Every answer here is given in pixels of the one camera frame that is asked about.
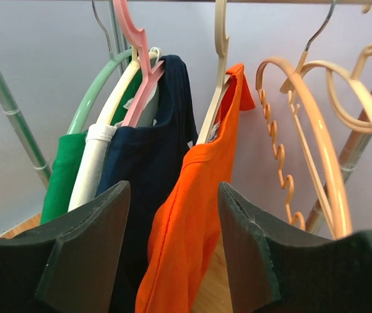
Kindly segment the orange t shirt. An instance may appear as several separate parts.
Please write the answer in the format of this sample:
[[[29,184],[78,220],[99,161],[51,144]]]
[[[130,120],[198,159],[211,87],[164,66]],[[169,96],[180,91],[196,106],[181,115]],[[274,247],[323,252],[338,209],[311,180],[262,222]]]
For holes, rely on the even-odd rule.
[[[174,189],[155,214],[135,312],[190,312],[217,246],[218,186],[232,179],[240,112],[255,108],[244,65],[226,73],[230,86],[216,139],[187,152]]]

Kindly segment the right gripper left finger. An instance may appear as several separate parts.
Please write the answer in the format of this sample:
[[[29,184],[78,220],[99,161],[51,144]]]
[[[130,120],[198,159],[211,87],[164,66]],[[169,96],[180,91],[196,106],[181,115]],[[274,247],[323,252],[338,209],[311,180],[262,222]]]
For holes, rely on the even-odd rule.
[[[122,181],[51,222],[0,238],[0,312],[107,312],[130,198]]]

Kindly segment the beige hanger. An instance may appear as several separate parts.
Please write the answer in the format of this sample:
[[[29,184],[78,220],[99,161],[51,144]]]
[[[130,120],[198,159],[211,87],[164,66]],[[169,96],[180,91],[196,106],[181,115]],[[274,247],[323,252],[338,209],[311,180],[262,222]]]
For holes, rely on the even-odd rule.
[[[229,86],[229,74],[226,74],[226,64],[229,48],[229,37],[226,35],[227,0],[215,1],[215,50],[218,55],[217,79],[215,91],[209,104],[196,145],[209,142],[211,130],[216,120],[223,96]]]

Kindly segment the cream hanger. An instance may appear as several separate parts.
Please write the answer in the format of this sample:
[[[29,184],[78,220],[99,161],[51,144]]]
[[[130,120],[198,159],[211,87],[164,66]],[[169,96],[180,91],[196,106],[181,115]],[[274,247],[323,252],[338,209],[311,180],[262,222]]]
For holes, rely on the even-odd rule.
[[[337,114],[338,118],[340,118],[340,120],[346,126],[348,126],[349,128],[356,132],[372,134],[372,95],[365,88],[364,84],[360,81],[360,76],[366,64],[366,61],[369,57],[372,56],[372,44],[366,46],[360,52],[352,72],[348,72],[343,67],[340,67],[339,65],[328,61],[311,61],[308,63],[305,61],[311,44],[320,35],[320,33],[328,24],[336,4],[337,4],[336,1],[330,2],[330,8],[324,22],[317,30],[317,32],[308,40],[294,72],[296,74],[299,74],[300,76],[305,76],[307,72],[309,72],[312,68],[316,67],[325,68],[328,94],[330,96],[332,108],[334,112]],[[368,122],[360,121],[358,119],[353,118],[353,116],[348,114],[347,111],[345,111],[345,109],[342,107],[337,97],[337,93],[335,91],[335,85],[333,80],[334,73],[340,75],[340,77],[342,77],[348,83],[353,93],[357,96],[358,100],[360,101],[363,107],[363,111],[365,112],[369,119]]]

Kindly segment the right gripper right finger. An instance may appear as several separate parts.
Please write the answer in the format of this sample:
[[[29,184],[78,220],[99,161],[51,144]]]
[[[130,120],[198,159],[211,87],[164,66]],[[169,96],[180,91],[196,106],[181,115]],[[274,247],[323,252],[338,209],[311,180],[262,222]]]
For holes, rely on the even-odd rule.
[[[372,230],[329,240],[219,185],[234,312],[372,312]]]

